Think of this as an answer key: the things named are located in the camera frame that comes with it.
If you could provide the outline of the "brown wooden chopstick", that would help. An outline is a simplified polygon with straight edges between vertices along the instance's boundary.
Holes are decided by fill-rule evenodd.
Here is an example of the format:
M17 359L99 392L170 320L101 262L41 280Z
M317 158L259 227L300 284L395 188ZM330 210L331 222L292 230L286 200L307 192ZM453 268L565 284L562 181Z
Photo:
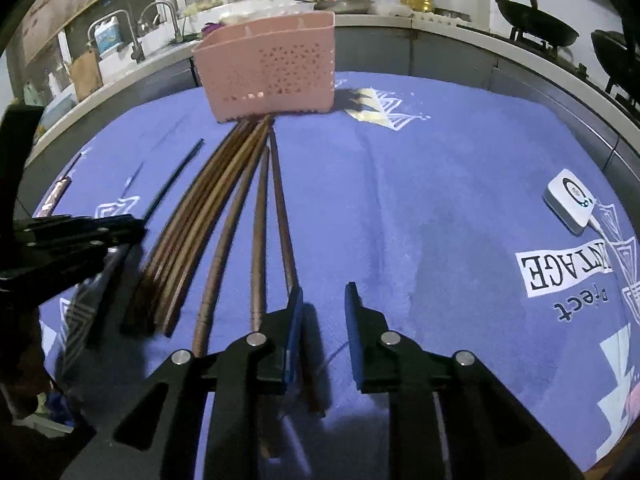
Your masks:
M266 310L266 225L270 151L262 153L253 226L252 268L250 269L250 328L258 332Z
M233 157L231 165L220 177L214 189L214 195L210 196L213 201L207 203L207 205L212 206L212 208L203 214L195 223L195 230L188 238L190 244L181 254L178 263L172 268L171 277L167 282L167 287L164 289L163 294L166 304L163 309L156 309L154 318L157 330L166 337L170 337L175 330L177 318L180 315L184 300L186 300L186 294L191 286L202 253L213 234L213 230L221 213L224 211L224 207L227 205L229 196L236 182L238 182L244 167L250 159L250 154L252 154L253 148L257 143L258 125L265 117L266 116L262 116L256 119L257 124L253 133L238 151L238 154Z
M290 226L288 225L288 211L286 210L277 138L273 129L269 131L269 144L272 156L274 200L276 201L285 285L288 292L292 292L292 289L298 285L298 277Z
M235 154L229 155L226 159L228 165L224 168L219 167L213 173L214 180L210 181L209 184L206 184L204 188L201 188L200 197L196 200L195 207L191 210L189 217L181 222L181 230L179 231L179 234L174 238L174 241L171 244L171 248L167 252L165 252L164 258L160 263L160 267L157 269L154 275L154 280L152 281L152 283L143 285L146 303L146 307L143 310L143 318L145 320L148 320L149 318L155 318L156 309L163 309L164 305L166 304L166 300L163 298L164 289L167 287L167 282L171 277L172 268L178 263L181 254L190 244L188 238L189 235L195 230L195 223L203 214L205 214L207 211L209 211L210 208L212 208L212 206L208 206L207 203L213 201L210 196L214 195L214 189L216 188L220 177L231 165L233 157L238 154L238 151L243 147L247 139L256 128L257 120L255 118L248 119L250 119L252 123L250 124L250 128L246 130L246 137L244 138L243 142L236 144L236 147L238 149L236 150Z
M268 129L272 123L272 116L267 115L258 125L257 143L253 148L250 159L241 174L241 181L238 190L233 197L233 202L229 208L228 216L222 227L218 244L214 253L212 265L209 269L200 310L194 327L192 341L192 352L198 358L205 356L208 348L210 329L212 328L215 307L218 301L224 270L226 270L229 252L231 250L233 237L238 227L240 215L245 204L246 196L252 184L254 173L259 159L265 151L266 137Z
M209 184L210 181L214 180L213 173L219 167L224 168L228 165L226 159L229 155L235 154L238 149L236 144L243 142L246 137L246 130L250 128L251 123L252 121L250 119L241 119L226 135L218 148L216 148L216 151L210 155L208 161L201 168L198 175L193 179L189 188L183 194L180 203L178 203L178 206L171 214L165 229L163 229L162 234L160 234L160 237L153 248L152 254L141 272L139 278L140 285L152 283L154 275L164 258L165 252L171 248L174 238L181 230L181 222L189 217L191 210L195 207L195 202L200 197L201 188L204 188L206 184Z

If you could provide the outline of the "thin black chopstick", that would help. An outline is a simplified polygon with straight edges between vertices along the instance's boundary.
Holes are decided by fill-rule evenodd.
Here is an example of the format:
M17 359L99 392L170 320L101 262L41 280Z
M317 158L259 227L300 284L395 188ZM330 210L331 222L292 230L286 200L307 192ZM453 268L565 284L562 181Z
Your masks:
M180 164L175 168L175 170L169 176L168 180L163 184L163 186L160 188L158 193L155 195L154 200L152 200L152 202L149 204L149 207L146 208L146 211L142 217L142 220L144 223L148 223L150 221L150 219L153 217L154 212L157 210L157 208L160 206L160 204L164 200L166 194L169 192L171 187L175 184L178 177L180 177L180 174L182 174L183 170L186 169L186 166L190 164L191 160L194 159L194 157L198 154L198 152L201 151L201 148L203 147L204 144L205 144L205 141L203 139L198 140L198 142L196 142L192 146L189 153L183 157Z

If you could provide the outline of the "patterned chopstick at edge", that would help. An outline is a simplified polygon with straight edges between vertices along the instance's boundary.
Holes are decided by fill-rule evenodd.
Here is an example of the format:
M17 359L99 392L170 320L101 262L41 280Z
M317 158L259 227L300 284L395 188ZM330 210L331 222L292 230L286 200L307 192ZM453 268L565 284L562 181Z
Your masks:
M68 168L66 169L62 177L60 177L58 180L55 181L55 184L53 185L52 190L49 192L47 197L44 199L43 204L41 205L39 210L36 212L35 214L36 218L46 218L46 217L52 216L53 211L55 210L56 206L58 206L58 203L60 202L60 199L62 198L62 196L64 195L64 193L66 192L70 184L72 183L72 177L70 176L70 173L75 168L77 163L80 161L81 157L82 157L82 153L79 152L74 157L73 161L70 163L70 166L68 166Z

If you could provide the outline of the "blue printed cloth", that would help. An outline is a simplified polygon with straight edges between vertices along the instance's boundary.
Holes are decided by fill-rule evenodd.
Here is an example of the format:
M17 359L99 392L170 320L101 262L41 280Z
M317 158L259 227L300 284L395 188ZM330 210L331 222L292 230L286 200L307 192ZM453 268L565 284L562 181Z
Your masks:
M386 74L336 76L325 115L274 122L297 275L310 305L324 417L283 399L281 457L268 479L384 479L387 398L352 380L344 288L427 351L469 349L582 470L639 416L639 237L623 202L555 114L510 96ZM195 88L128 110L86 145L57 214L142 216L183 157L205 144L148 224L148 256L201 167L231 130ZM596 198L576 236L544 203L568 169ZM81 351L74 288L42 306L47 369L98 426L172 350L189 348L217 238L203 252L175 333L118 333Z

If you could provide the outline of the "wooden cutting board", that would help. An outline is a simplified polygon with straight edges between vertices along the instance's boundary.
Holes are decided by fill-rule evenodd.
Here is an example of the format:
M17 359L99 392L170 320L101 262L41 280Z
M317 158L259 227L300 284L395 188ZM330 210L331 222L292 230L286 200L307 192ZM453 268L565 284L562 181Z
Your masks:
M68 66L70 81L74 86L77 102L82 102L103 86L98 54L89 48Z

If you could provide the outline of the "steel sink faucet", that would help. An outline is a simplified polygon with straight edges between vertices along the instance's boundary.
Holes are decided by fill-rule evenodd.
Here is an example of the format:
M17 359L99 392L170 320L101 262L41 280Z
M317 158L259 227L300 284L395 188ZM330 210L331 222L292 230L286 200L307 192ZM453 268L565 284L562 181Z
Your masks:
M174 33L174 43L183 42L183 33L178 24L178 15L175 6L167 0L154 0L143 8L137 24L138 32L142 36L152 29L156 29L160 24L168 23Z
M145 60L142 45L126 10L116 10L94 21L88 27L87 40L88 46L95 47L100 58L129 49L134 62Z

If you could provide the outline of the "white detergent jug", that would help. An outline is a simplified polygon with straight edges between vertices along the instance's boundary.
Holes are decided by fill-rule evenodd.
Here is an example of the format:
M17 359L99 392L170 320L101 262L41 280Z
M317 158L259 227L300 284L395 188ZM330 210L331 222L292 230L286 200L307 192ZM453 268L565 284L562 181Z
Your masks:
M122 34L120 33L117 16L112 16L99 22L93 32L99 56L106 58L122 46Z

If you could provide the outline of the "white square smart device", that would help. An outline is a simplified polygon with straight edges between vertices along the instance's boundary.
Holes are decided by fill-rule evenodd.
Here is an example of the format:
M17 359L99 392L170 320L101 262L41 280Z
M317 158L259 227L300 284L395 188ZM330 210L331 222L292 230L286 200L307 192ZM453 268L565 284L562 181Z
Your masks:
M544 189L544 202L574 235L582 235L596 199L570 170L562 169Z

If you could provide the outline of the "pink perforated plastic basket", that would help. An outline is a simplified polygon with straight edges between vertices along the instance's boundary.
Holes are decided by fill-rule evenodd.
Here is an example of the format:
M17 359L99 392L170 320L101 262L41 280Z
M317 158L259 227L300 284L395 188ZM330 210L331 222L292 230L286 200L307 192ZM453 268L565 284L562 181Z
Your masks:
M217 122L327 113L334 104L335 14L288 14L222 26L193 49Z

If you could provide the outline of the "black wok on stove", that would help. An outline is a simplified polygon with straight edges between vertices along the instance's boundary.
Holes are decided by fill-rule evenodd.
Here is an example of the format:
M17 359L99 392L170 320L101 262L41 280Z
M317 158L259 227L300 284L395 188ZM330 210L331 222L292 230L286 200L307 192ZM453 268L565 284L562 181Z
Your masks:
M572 26L541 10L538 0L529 0L529 4L515 0L496 0L496 3L502 17L512 26L512 39L529 34L552 48L566 48L579 37Z

